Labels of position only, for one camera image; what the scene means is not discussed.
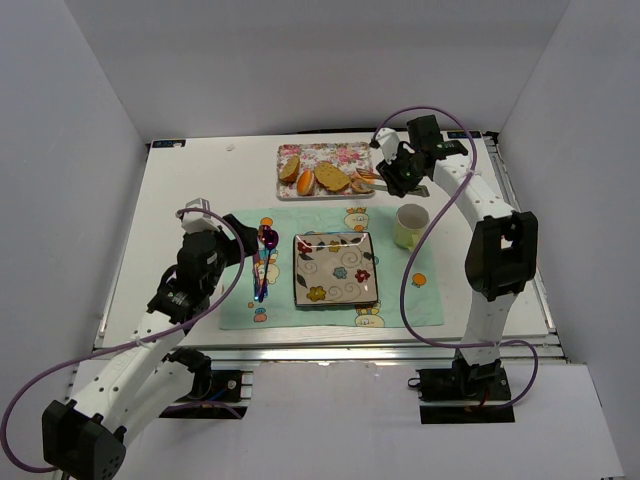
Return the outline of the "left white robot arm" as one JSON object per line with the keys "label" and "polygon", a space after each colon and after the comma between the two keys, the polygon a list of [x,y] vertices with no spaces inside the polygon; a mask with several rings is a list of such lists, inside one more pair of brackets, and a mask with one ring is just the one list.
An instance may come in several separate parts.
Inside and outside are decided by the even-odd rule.
{"label": "left white robot arm", "polygon": [[113,478],[151,421],[180,399],[203,405],[209,396],[210,358],[180,343],[194,319],[210,312],[224,270],[257,253],[258,231],[231,214],[214,218],[189,208],[179,217],[182,246],[131,335],[132,347],[42,415],[45,461],[75,479]]}

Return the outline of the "metal serving tongs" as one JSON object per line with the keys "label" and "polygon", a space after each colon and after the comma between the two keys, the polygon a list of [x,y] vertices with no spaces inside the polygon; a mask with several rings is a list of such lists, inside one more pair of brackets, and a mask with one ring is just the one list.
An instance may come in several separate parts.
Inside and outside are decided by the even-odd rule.
{"label": "metal serving tongs", "polygon": [[358,170],[362,175],[365,174],[369,174],[372,177],[375,178],[375,185],[373,186],[374,191],[381,191],[381,192],[385,192],[388,193],[389,195],[392,196],[397,196],[397,197],[404,197],[404,196],[417,196],[417,197],[421,197],[421,198],[427,198],[430,196],[430,192],[428,190],[428,188],[425,185],[418,185],[416,188],[411,189],[409,191],[407,191],[406,193],[400,193],[396,188],[392,188],[389,187],[383,180],[383,178],[371,171],[368,170],[364,170],[361,168],[357,168],[356,170]]}

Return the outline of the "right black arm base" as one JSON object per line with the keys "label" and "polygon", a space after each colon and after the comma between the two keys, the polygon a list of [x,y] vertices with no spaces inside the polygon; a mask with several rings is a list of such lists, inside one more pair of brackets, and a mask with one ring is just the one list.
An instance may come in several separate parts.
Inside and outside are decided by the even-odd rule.
{"label": "right black arm base", "polygon": [[500,360],[485,365],[468,365],[455,358],[448,368],[418,370],[407,381],[410,389],[427,402],[509,401],[511,390]]}

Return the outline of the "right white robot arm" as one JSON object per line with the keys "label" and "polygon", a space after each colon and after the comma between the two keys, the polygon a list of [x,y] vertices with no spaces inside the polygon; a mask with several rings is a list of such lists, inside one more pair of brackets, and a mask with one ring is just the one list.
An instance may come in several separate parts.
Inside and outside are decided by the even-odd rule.
{"label": "right white robot arm", "polygon": [[407,132],[407,140],[401,140],[385,125],[375,130],[370,145],[383,155],[376,170],[387,192],[399,198],[423,180],[432,181],[471,228],[464,271],[472,302],[453,369],[467,383],[492,378],[500,369],[508,313],[536,273],[538,220],[506,203],[487,184],[476,169],[474,141],[444,139],[433,115],[409,121]]}

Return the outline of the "round orange bun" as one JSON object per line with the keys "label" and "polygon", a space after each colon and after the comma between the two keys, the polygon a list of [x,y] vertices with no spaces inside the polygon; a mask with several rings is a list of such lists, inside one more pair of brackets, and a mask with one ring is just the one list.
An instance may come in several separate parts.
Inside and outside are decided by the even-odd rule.
{"label": "round orange bun", "polygon": [[358,170],[350,175],[351,190],[354,194],[369,194],[374,192],[375,178],[369,174],[362,175]]}

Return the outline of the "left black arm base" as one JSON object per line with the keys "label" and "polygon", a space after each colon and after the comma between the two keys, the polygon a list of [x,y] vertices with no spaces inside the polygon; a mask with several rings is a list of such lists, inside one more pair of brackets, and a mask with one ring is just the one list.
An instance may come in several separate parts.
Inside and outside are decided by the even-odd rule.
{"label": "left black arm base", "polygon": [[212,365],[212,360],[204,353],[180,348],[165,356],[165,360],[187,367],[192,374],[191,390],[178,403],[189,401],[222,401],[238,403],[245,395],[244,387],[252,384],[252,373],[242,370],[220,369]]}

